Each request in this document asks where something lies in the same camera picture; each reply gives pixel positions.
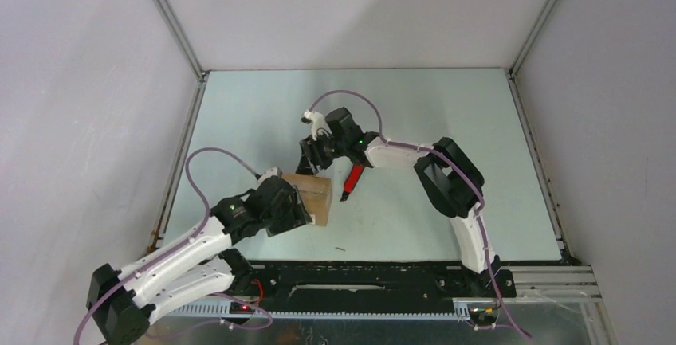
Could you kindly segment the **brown cardboard express box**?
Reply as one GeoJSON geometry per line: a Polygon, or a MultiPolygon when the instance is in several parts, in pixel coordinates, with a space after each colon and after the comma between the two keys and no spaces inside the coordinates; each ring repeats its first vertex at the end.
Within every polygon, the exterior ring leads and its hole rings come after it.
{"type": "Polygon", "coordinates": [[[332,204],[332,180],[302,174],[283,174],[282,178],[300,191],[301,200],[314,224],[325,227],[332,204]]]}

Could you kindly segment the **red black utility knife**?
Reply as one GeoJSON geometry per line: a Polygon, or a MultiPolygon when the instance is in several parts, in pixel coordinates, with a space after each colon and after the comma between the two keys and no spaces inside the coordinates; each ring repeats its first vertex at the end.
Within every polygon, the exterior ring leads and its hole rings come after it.
{"type": "Polygon", "coordinates": [[[362,164],[353,164],[352,169],[350,170],[347,178],[344,181],[343,191],[340,196],[340,201],[345,202],[348,200],[349,196],[354,192],[358,181],[360,180],[365,166],[362,164]]]}

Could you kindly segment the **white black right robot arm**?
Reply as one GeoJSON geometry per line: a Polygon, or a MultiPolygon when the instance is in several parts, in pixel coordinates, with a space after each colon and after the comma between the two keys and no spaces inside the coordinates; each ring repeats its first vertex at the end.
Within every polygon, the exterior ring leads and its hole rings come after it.
{"type": "Polygon", "coordinates": [[[494,287],[498,256],[480,221],[485,180],[451,138],[423,145],[395,142],[376,131],[363,131],[346,108],[327,116],[306,111],[301,120],[310,126],[311,133],[300,141],[297,174],[316,175],[338,158],[365,168],[414,173],[431,205],[450,219],[461,263],[467,269],[463,275],[466,290],[483,296],[494,287]]]}

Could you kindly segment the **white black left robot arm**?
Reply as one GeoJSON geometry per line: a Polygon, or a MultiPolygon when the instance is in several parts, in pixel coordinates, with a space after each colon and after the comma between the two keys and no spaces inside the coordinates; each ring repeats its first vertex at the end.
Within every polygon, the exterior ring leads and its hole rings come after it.
{"type": "Polygon", "coordinates": [[[269,237],[312,224],[300,191],[280,175],[224,198],[161,249],[119,269],[92,273],[86,308],[104,341],[132,344],[167,313],[204,296],[242,294],[252,269],[235,245],[266,231],[269,237]]]}

